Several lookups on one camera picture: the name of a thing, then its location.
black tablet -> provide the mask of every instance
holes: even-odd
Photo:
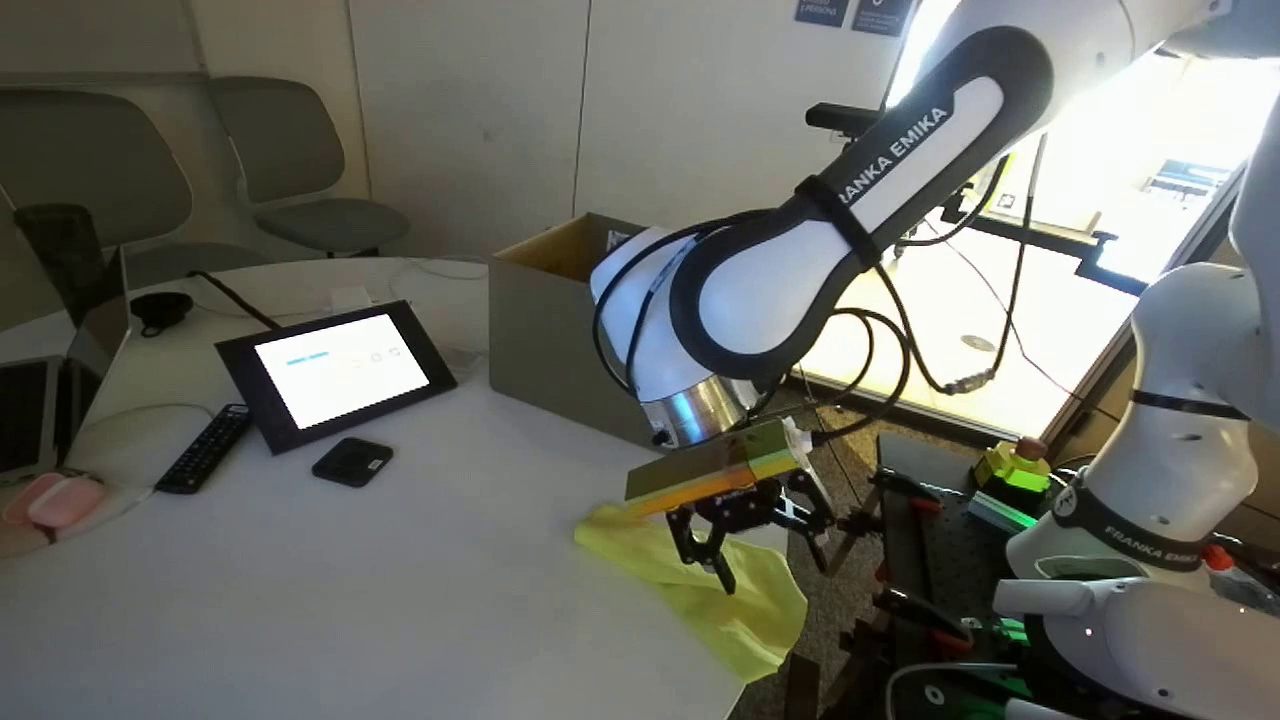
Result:
[[[458,389],[410,303],[215,345],[274,454]]]

cardboard box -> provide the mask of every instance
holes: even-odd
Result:
[[[648,450],[644,407],[591,347],[587,275],[608,240],[631,233],[626,222],[581,218],[487,261],[487,386]]]

chair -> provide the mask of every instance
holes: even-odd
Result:
[[[29,203],[15,208],[13,222],[29,237],[75,329],[92,310],[124,294],[121,272],[111,272],[101,252],[92,218],[79,203]]]
[[[221,76],[210,89],[264,233],[329,255],[375,255],[410,237],[410,222],[385,203],[325,195],[343,176],[343,147],[309,84]]]
[[[0,89],[0,195],[13,208],[79,203],[110,248],[163,237],[194,211],[161,127],[134,99],[71,89]],[[264,255],[206,240],[127,252],[136,286],[242,264]]]

white robot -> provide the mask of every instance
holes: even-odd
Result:
[[[1196,35],[1206,26],[1253,30],[1253,48]],[[857,272],[1082,89],[1172,35],[1256,55],[1278,54],[1280,30],[1265,0],[962,0],[905,105],[788,203],[644,233],[595,268],[617,379],[674,450],[731,432]],[[1196,264],[1145,294],[1131,407],[1084,485],[1008,543],[1016,581],[996,594],[1002,611],[1044,625],[1059,659],[1157,711],[1274,716],[1280,695],[1280,619],[1215,596],[1200,572],[1206,537],[1256,487],[1249,421],[1280,425],[1278,195],[1280,120],[1231,226],[1249,272]]]

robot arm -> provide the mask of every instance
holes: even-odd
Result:
[[[617,248],[591,272],[591,294],[626,389],[655,438],[674,450],[727,432],[753,403],[749,386],[785,375],[850,279],[877,268],[925,211],[1076,94],[1214,8],[963,0],[905,105],[850,141],[788,203]]]

